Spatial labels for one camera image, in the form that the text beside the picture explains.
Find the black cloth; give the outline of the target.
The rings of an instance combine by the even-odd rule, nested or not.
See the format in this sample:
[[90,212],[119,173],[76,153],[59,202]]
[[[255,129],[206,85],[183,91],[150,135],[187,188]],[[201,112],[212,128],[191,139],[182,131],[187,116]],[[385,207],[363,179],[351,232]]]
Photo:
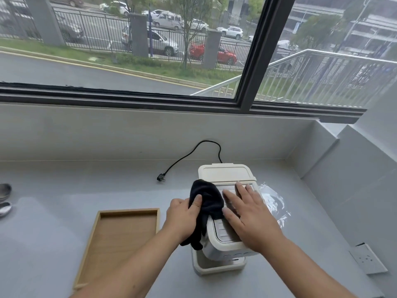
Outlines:
[[216,185],[205,180],[198,179],[193,182],[189,197],[189,207],[191,207],[197,195],[202,196],[202,204],[196,218],[196,227],[193,233],[180,245],[191,245],[194,250],[199,251],[203,248],[201,238],[207,233],[208,218],[213,220],[223,219],[222,209],[225,202]]

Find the silver suv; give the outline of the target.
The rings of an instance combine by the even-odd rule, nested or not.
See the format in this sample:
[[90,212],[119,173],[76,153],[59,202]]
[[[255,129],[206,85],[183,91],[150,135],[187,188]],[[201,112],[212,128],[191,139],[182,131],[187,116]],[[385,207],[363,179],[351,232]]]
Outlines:
[[[122,29],[121,41],[125,49],[132,52],[132,36],[130,34],[129,25],[126,25]],[[152,47],[153,54],[164,55],[167,57],[174,57],[180,52],[179,45],[175,41],[169,39],[156,30],[149,30],[149,28],[147,28],[147,46],[149,53],[151,52]]]

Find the black metal fence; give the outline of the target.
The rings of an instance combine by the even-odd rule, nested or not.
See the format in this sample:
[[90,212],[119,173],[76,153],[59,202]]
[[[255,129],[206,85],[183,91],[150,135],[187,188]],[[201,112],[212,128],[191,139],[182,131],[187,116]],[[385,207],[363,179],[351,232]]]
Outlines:
[[[14,15],[10,12],[7,3],[4,0],[0,0],[0,38],[27,38],[43,42],[24,0],[9,0],[9,2],[13,6]],[[85,43],[65,42],[67,46],[90,51],[129,52],[121,41],[122,29],[129,25],[128,19],[87,10],[62,7],[54,7],[52,9],[54,14],[62,15],[83,27]],[[166,61],[182,62],[184,51],[182,31],[160,29],[154,26],[152,29],[175,41],[180,48],[180,52],[174,57],[159,54],[153,54],[153,57]],[[23,31],[25,36],[20,36],[21,31]],[[234,53],[237,56],[237,63],[235,65],[217,63],[216,67],[228,70],[242,70],[250,50],[250,44],[243,40],[221,38],[220,47]]]

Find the person's right forearm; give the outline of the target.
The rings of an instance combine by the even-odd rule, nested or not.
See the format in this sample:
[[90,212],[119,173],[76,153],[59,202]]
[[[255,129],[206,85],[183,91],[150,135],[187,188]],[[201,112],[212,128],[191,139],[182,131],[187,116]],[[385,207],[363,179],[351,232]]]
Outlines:
[[286,237],[253,248],[275,270],[295,298],[357,298]]

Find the person's left hand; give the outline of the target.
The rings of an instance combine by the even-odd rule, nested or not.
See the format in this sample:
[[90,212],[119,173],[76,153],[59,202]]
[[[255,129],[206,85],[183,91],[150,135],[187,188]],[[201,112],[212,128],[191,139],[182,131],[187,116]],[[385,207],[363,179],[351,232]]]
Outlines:
[[173,199],[166,212],[166,221],[162,227],[170,239],[181,244],[191,236],[196,228],[199,212],[189,211],[189,198]]

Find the dark grey car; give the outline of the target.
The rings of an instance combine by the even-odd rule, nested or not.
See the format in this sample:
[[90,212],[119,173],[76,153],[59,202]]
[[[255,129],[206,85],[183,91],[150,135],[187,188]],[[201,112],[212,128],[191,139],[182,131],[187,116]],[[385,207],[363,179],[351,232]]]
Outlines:
[[80,24],[57,13],[55,13],[55,16],[66,43],[85,43],[83,27]]

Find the person's right hand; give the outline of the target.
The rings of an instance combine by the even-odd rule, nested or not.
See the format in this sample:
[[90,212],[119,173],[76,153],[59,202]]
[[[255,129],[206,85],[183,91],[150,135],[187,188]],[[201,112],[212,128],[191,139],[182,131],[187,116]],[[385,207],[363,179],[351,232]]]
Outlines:
[[275,244],[283,241],[284,235],[261,195],[252,188],[252,204],[235,205],[235,198],[239,194],[227,189],[224,189],[222,194],[241,220],[241,229],[234,229],[236,234],[246,247],[267,258],[274,250]]

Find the thin young tree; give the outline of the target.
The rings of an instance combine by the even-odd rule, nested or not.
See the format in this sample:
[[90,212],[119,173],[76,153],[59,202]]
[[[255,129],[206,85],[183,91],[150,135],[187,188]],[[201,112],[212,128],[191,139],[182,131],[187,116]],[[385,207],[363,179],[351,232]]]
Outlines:
[[193,19],[204,20],[211,14],[213,0],[166,0],[173,13],[181,16],[179,22],[183,32],[183,69],[187,69],[188,49],[196,34],[192,30]]

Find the white countertop appliance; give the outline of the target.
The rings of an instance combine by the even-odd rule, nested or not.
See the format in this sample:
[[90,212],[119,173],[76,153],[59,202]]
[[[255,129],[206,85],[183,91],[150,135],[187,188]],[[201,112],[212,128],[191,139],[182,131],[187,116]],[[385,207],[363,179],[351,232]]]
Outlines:
[[[202,165],[198,169],[198,176],[213,183],[221,195],[224,189],[239,195],[235,186],[239,181],[242,185],[249,184],[263,198],[255,176],[246,165]],[[206,223],[206,234],[201,236],[200,241],[202,249],[191,249],[193,269],[198,276],[243,270],[247,258],[258,254],[243,244],[226,219],[209,216]]]

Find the wooden tray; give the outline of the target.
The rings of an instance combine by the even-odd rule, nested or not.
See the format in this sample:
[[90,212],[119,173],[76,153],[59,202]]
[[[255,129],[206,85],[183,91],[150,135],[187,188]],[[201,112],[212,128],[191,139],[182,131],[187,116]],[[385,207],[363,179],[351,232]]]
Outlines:
[[127,260],[159,229],[159,208],[98,211],[73,283],[73,292]]

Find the white stair railing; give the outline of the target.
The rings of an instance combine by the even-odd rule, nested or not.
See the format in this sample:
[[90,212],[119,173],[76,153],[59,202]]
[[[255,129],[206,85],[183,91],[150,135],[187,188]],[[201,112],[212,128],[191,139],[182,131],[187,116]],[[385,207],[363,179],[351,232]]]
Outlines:
[[397,61],[306,49],[271,62],[254,104],[367,110],[397,84]]

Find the person's left forearm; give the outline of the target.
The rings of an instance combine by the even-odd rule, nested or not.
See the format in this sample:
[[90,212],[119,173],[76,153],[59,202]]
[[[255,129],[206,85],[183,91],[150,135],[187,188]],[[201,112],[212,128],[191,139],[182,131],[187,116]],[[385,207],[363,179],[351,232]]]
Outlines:
[[181,242],[180,234],[163,228],[120,267],[69,298],[144,298]]

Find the white van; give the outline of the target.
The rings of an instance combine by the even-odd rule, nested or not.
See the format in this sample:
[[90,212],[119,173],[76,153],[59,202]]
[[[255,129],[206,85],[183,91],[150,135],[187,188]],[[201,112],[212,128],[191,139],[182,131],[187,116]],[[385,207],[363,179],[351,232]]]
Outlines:
[[170,12],[161,13],[152,20],[155,27],[163,27],[168,29],[182,30],[184,28],[184,21],[179,14]]

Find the red car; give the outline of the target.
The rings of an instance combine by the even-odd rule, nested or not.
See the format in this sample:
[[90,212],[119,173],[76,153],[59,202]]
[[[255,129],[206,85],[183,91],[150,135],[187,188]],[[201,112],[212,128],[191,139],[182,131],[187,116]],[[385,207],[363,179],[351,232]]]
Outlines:
[[[190,58],[198,61],[203,61],[204,49],[204,43],[192,43],[189,49]],[[219,47],[217,62],[219,64],[235,65],[237,63],[237,56],[234,53],[222,47]]]

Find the white suv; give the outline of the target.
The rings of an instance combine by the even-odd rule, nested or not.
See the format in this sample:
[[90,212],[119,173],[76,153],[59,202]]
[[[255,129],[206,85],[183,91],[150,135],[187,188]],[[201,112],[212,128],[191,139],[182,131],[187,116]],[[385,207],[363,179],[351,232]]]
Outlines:
[[227,28],[225,27],[218,27],[216,30],[221,32],[222,37],[228,37],[228,38],[234,38],[236,40],[239,40],[243,38],[244,32],[241,28],[235,27],[235,26],[229,26]]

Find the white wall socket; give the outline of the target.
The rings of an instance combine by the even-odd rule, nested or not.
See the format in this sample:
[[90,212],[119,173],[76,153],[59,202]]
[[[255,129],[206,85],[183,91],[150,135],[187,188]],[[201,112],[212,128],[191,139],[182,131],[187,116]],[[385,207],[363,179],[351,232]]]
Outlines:
[[350,248],[349,252],[365,274],[374,275],[388,272],[388,269],[367,243],[355,245]]

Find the dark window frame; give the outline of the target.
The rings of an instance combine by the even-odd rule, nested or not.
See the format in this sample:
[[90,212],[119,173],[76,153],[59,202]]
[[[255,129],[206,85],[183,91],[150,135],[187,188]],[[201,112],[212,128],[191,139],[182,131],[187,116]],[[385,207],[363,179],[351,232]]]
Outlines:
[[319,118],[327,123],[353,124],[365,112],[362,108],[300,105],[281,102],[255,103],[256,93],[270,66],[267,48],[276,47],[276,34],[295,0],[267,0],[260,15],[259,29],[248,55],[246,67],[234,99],[194,97],[125,90],[85,89],[82,87],[1,83],[0,103],[85,106],[129,110],[161,110],[211,114],[275,115],[296,118]]

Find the clear plastic film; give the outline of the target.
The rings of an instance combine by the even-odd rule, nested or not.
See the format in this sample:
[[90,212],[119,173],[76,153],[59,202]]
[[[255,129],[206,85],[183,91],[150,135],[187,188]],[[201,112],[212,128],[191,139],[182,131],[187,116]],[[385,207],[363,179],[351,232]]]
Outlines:
[[291,217],[290,210],[287,209],[284,198],[266,183],[258,185],[260,194],[272,216],[276,219],[281,229],[285,227]]

